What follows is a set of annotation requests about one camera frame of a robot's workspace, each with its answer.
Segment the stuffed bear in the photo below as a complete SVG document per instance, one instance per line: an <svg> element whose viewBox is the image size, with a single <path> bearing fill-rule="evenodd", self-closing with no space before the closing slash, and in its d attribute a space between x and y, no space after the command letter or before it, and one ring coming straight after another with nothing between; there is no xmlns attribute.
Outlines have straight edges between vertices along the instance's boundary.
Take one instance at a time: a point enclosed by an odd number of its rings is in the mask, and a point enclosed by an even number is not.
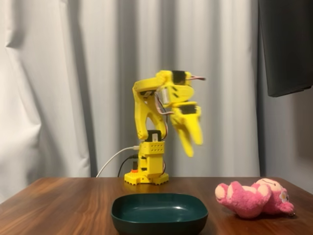
<svg viewBox="0 0 313 235"><path fill-rule="evenodd" d="M255 218L260 213L292 214L287 190L277 181L261 179L252 186L242 186L234 181L229 186L219 184L215 189L216 200L241 218Z"/></svg>

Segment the yellow robotic arm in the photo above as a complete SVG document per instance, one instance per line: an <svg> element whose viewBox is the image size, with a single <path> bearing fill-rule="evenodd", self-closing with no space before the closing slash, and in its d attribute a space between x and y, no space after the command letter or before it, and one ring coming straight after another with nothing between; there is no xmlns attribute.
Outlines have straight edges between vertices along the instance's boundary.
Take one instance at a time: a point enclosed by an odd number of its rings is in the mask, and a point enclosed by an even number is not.
<svg viewBox="0 0 313 235"><path fill-rule="evenodd" d="M172 125L189 157L193 156L191 139L196 144L202 144L199 125L201 109L196 102L188 101L194 93L191 87L192 79L196 78L186 71L162 70L153 78L135 82L135 122L138 138L143 142L139 147L138 167L125 174L126 182L136 185L161 184L168 181L168 174L164 173L163 167L163 140L168 131L163 115L170 115ZM159 103L165 108L171 108L171 111L162 113ZM147 118L151 119L155 130L147 130Z"/></svg>

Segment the dark green bowl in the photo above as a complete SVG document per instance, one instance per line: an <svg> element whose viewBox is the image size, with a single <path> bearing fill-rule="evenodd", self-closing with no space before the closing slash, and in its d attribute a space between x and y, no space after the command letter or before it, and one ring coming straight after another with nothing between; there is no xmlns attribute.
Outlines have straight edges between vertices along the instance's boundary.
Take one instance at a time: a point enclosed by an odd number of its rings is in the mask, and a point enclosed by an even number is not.
<svg viewBox="0 0 313 235"><path fill-rule="evenodd" d="M208 212L190 195L142 193L117 198L111 216L121 235L197 235Z"/></svg>

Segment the wooden table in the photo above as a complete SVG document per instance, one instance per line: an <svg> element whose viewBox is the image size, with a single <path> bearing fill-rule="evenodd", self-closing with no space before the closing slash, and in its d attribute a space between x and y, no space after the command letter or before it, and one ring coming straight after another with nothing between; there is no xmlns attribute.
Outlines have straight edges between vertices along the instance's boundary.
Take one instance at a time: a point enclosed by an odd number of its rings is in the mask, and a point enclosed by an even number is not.
<svg viewBox="0 0 313 235"><path fill-rule="evenodd" d="M296 216L242 220L215 200L219 183L258 178L171 178L161 185L131 186L122 178L43 178L0 205L0 235L117 235L110 210L115 198L143 192L177 192L198 197L209 211L201 235L313 234L313 195L278 178L287 188Z"/></svg>

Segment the television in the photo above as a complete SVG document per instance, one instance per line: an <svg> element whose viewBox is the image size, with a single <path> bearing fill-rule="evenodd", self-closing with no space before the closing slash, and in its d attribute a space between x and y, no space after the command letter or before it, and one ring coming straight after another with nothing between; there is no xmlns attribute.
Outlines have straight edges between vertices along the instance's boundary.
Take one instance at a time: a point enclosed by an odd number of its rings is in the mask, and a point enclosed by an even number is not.
<svg viewBox="0 0 313 235"><path fill-rule="evenodd" d="M259 0L268 95L313 85L313 0Z"/></svg>

